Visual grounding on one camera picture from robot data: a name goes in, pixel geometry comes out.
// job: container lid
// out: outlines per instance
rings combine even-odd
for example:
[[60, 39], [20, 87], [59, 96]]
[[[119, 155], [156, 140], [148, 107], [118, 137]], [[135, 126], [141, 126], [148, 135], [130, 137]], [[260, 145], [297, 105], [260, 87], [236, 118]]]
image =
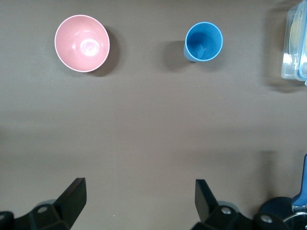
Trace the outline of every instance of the container lid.
[[307, 85], [307, 0], [291, 8], [287, 15], [283, 46], [282, 78], [305, 81]]

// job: cup rim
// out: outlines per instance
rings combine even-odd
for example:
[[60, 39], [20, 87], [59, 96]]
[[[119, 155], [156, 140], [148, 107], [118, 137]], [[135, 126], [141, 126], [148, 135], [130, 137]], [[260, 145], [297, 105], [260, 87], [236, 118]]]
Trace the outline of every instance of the cup rim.
[[[105, 57], [105, 59], [104, 59], [97, 67], [95, 67], [95, 68], [93, 68], [93, 69], [91, 69], [91, 70], [78, 70], [78, 69], [74, 69], [74, 68], [70, 67], [69, 65], [67, 65], [67, 64], [62, 60], [62, 58], [60, 57], [60, 55], [59, 55], [59, 53], [58, 53], [57, 44], [56, 44], [56, 39], [57, 39], [58, 31], [59, 31], [59, 29], [62, 27], [62, 25], [63, 25], [66, 21], [68, 21], [69, 19], [74, 18], [74, 17], [87, 17], [87, 18], [93, 19], [94, 21], [96, 21], [96, 22], [103, 28], [103, 30], [104, 30], [105, 33], [106, 33], [107, 42], [108, 42], [108, 44], [109, 44], [109, 48], [108, 48], [108, 50], [107, 50], [106, 57]], [[68, 68], [70, 68], [70, 69], [72, 69], [72, 70], [74, 70], [74, 71], [76, 71], [76, 72], [86, 73], [86, 72], [94, 71], [94, 70], [98, 69], [99, 67], [101, 67], [102, 64], [104, 64], [104, 62], [106, 61], [106, 59], [107, 59], [107, 57], [108, 57], [108, 55], [109, 55], [109, 52], [110, 52], [110, 38], [109, 38], [109, 34], [107, 33], [105, 27], [104, 27], [96, 18], [93, 18], [93, 17], [91, 17], [91, 16], [89, 16], [89, 15], [85, 15], [85, 14], [76, 14], [76, 15], [73, 15], [73, 16], [70, 16], [70, 17], [66, 18], [66, 19], [65, 19], [64, 21], [62, 21], [62, 23], [58, 26], [57, 31], [56, 31], [56, 34], [55, 34], [55, 36], [54, 36], [54, 47], [55, 47], [55, 50], [56, 50], [56, 53], [57, 53], [59, 59], [61, 60], [61, 62], [62, 62], [65, 66], [67, 66]]]
[[[209, 59], [199, 59], [199, 58], [195, 57], [194, 55], [192, 55], [192, 54], [190, 53], [189, 49], [188, 49], [188, 44], [187, 44], [188, 35], [189, 35], [190, 31], [191, 31], [195, 26], [197, 26], [197, 25], [199, 25], [199, 24], [210, 24], [210, 25], [212, 25], [213, 27], [216, 28], [216, 30], [219, 32], [219, 34], [220, 34], [220, 36], [221, 36], [221, 47], [219, 48], [219, 51], [218, 51], [213, 57], [211, 57], [211, 58], [209, 58]], [[193, 57], [195, 60], [197, 60], [197, 61], [210, 61], [210, 60], [214, 59], [214, 58], [221, 52], [222, 47], [223, 47], [223, 42], [224, 42], [223, 34], [222, 34], [222, 32], [221, 32], [221, 30], [220, 30], [219, 27], [217, 27], [215, 24], [213, 24], [213, 23], [211, 23], [211, 22], [199, 22], [199, 23], [194, 24], [194, 25], [188, 30], [184, 44], [185, 44], [185, 47], [186, 47], [186, 50], [187, 50], [188, 54], [189, 54], [191, 57]]]

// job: metal part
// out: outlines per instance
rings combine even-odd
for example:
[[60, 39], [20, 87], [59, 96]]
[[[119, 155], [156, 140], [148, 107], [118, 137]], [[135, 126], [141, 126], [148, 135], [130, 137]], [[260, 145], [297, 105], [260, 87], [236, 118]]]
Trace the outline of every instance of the metal part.
[[289, 220], [291, 220], [292, 218], [298, 217], [298, 216], [306, 216], [307, 213], [306, 212], [296, 212], [293, 215], [288, 216], [287, 218], [283, 219], [284, 222], [287, 222]]
[[260, 218], [261, 218], [262, 221], [264, 221], [266, 223], [273, 223], [273, 220], [268, 215], [261, 215]]
[[85, 178], [77, 178], [53, 204], [42, 204], [14, 219], [0, 212], [0, 230], [69, 230], [86, 204]]
[[222, 212], [224, 213], [224, 214], [226, 214], [226, 215], [229, 215], [229, 214], [231, 214], [231, 210], [230, 210], [230, 208], [228, 208], [228, 207], [222, 207]]

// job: screw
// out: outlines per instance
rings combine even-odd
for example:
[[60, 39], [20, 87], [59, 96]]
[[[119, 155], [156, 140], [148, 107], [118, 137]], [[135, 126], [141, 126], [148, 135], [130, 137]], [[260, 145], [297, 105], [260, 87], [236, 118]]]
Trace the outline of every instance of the screw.
[[227, 214], [227, 215], [231, 214], [231, 210], [230, 210], [230, 208], [228, 208], [228, 207], [223, 207], [223, 208], [222, 208], [222, 212], [223, 212], [224, 214]]
[[271, 217], [269, 217], [267, 215], [262, 215], [260, 218], [263, 222], [266, 222], [266, 223], [269, 223], [269, 224], [273, 223], [273, 220], [271, 219]]
[[41, 207], [41, 208], [39, 208], [39, 210], [37, 212], [42, 213], [42, 212], [46, 212], [46, 211], [47, 211], [47, 207]]

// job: table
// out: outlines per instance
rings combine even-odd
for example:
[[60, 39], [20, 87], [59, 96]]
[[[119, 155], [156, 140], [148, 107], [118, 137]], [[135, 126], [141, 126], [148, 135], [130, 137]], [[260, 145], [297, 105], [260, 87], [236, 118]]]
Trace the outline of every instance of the table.
[[[307, 88], [281, 78], [291, 0], [0, 1], [0, 208], [16, 217], [85, 177], [72, 229], [188, 230], [195, 179], [252, 217], [299, 192]], [[90, 15], [107, 61], [64, 66], [59, 24]], [[216, 24], [217, 58], [183, 56], [188, 29]]]

